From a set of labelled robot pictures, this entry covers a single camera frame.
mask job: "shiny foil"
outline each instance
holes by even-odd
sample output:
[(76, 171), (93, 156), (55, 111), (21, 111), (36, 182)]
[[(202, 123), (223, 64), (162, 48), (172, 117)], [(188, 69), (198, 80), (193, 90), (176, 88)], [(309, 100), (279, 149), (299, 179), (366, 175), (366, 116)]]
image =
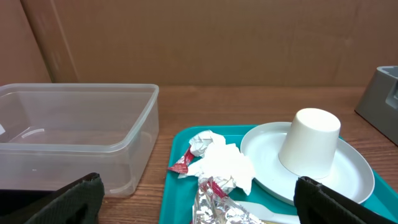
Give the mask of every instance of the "shiny foil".
[(230, 199), (213, 178), (202, 183), (193, 204), (193, 224), (260, 224), (257, 217)]

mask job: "red wrapper piece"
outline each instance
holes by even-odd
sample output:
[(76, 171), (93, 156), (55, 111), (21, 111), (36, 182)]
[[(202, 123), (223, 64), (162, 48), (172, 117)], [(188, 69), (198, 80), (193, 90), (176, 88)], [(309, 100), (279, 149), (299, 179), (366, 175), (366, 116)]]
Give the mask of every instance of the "red wrapper piece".
[(188, 165), (191, 163), (195, 156), (191, 153), (191, 146), (185, 154), (179, 159), (169, 170), (178, 172), (179, 174), (186, 174), (188, 172)]

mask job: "wooden table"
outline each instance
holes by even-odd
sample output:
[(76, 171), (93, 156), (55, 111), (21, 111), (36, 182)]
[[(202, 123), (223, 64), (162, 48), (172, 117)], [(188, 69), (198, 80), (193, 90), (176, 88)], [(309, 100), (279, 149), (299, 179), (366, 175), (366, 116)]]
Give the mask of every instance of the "wooden table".
[(136, 192), (105, 198), (100, 223), (158, 223), (174, 136), (196, 125), (263, 124), (291, 121), (302, 108), (335, 114), (341, 135), (398, 191), (398, 147), (354, 112), (364, 88), (161, 87), (159, 137)]

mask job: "translucent storage box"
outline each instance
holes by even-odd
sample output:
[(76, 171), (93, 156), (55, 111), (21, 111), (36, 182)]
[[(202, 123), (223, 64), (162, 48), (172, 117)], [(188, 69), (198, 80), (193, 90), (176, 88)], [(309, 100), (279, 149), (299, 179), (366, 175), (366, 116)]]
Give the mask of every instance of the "translucent storage box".
[(0, 87), (0, 189), (57, 190), (97, 172), (132, 194), (159, 132), (157, 85)]

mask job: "teal tray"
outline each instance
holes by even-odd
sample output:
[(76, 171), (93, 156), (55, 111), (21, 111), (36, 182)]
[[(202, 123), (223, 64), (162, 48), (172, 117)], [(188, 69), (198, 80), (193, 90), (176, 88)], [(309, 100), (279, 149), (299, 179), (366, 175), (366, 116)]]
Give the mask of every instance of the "teal tray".
[[(197, 126), (187, 128), (174, 138), (169, 167), (181, 158), (188, 149), (189, 139), (200, 131), (212, 130), (214, 133), (222, 134), (226, 138), (227, 144), (235, 143), (240, 148), (243, 136), (254, 127), (256, 125)], [(363, 205), (394, 222), (398, 222), (397, 193), (376, 172), (373, 171), (373, 173), (376, 180), (374, 192)], [(198, 188), (198, 179), (197, 177), (184, 179), (178, 179), (177, 177), (177, 173), (167, 172), (159, 218), (160, 224), (188, 224), (192, 220), (192, 205)], [(261, 203), (276, 213), (297, 214), (294, 206), (277, 200), (258, 186), (255, 181), (252, 183), (252, 190), (249, 196), (246, 196), (241, 189), (234, 189), (229, 196), (233, 200)]]

